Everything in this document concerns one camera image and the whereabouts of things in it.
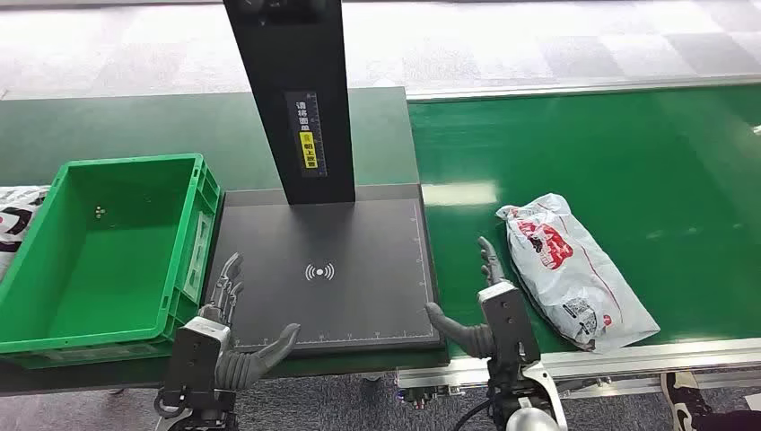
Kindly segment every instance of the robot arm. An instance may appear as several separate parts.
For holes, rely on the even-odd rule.
[[[156,431],[237,431],[235,391],[250,388],[295,346],[300,326],[292,323],[258,352],[230,349],[241,262],[238,253],[227,260],[211,302],[177,330],[164,387],[153,402],[162,417]]]
[[[494,247],[479,238],[487,288],[478,292],[486,324],[463,326],[435,303],[425,306],[431,324],[471,356],[489,357],[488,400],[454,427],[460,429],[478,411],[489,409],[497,429],[567,431],[555,382],[541,363],[538,343],[520,290],[504,278]]]

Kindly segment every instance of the shoe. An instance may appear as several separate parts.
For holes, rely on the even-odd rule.
[[[695,431],[693,419],[713,413],[688,371],[661,374],[660,388],[674,415],[674,431]]]

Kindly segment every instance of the green plastic crate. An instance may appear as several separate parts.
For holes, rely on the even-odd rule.
[[[200,154],[65,164],[0,283],[0,358],[170,355],[198,310],[219,201]]]

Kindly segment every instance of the black vertical stand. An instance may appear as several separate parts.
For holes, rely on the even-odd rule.
[[[288,203],[352,202],[339,0],[224,0]]]

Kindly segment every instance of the black cable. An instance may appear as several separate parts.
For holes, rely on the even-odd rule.
[[[474,417],[479,411],[486,409],[487,407],[492,405],[491,400],[486,400],[482,402],[481,404],[478,404],[473,409],[469,410],[468,413],[466,413],[462,418],[460,418],[456,424],[454,424],[454,428],[452,431],[459,431],[462,426],[465,425],[466,422],[472,417]]]

